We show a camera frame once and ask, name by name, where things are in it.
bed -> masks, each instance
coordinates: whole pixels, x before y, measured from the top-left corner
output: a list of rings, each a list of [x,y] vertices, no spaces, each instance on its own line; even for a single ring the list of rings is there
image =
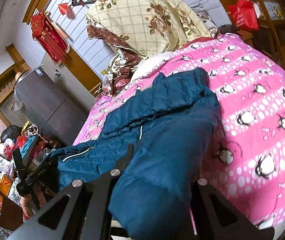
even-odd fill
[[[197,67],[208,72],[222,112],[199,176],[257,228],[285,221],[285,71],[235,34],[191,42],[118,95],[102,97],[74,145],[98,138],[108,113],[148,88],[159,72],[169,76]]]

red bag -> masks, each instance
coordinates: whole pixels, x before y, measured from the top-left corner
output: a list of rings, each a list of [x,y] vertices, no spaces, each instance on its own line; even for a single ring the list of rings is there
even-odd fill
[[[228,6],[236,26],[245,31],[257,31],[259,25],[252,2],[238,0],[237,5]]]

white pillow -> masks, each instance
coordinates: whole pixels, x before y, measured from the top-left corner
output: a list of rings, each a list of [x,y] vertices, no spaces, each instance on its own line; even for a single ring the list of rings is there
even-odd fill
[[[166,51],[139,62],[130,82],[142,76],[146,76],[156,65],[158,65],[163,60],[167,60],[170,57],[171,53],[171,51]]]

cluttered pile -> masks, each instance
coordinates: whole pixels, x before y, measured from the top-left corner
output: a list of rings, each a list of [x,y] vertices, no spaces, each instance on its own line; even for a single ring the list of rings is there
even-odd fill
[[[48,135],[44,135],[37,125],[31,124],[29,121],[23,128],[10,125],[2,132],[0,139],[0,191],[13,202],[22,206],[24,217],[28,219],[33,214],[28,208],[30,198],[29,196],[20,197],[17,192],[16,187],[20,183],[20,178],[17,175],[17,165],[12,152],[19,148],[27,174],[32,174],[45,156],[60,148],[60,142],[52,140]],[[0,215],[2,199],[3,197],[0,195]]]

floral blanket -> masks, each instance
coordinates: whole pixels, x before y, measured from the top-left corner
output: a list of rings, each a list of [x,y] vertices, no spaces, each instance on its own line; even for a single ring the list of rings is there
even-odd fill
[[[113,72],[137,65],[140,58],[175,51],[195,38],[210,37],[182,0],[97,0],[85,16],[89,38],[117,48]]]
[[[221,105],[221,125],[204,156],[207,179],[259,229],[285,220],[285,71],[233,34],[173,52],[145,78],[92,108],[74,145],[98,138],[109,112],[136,90],[165,76],[202,67]]]

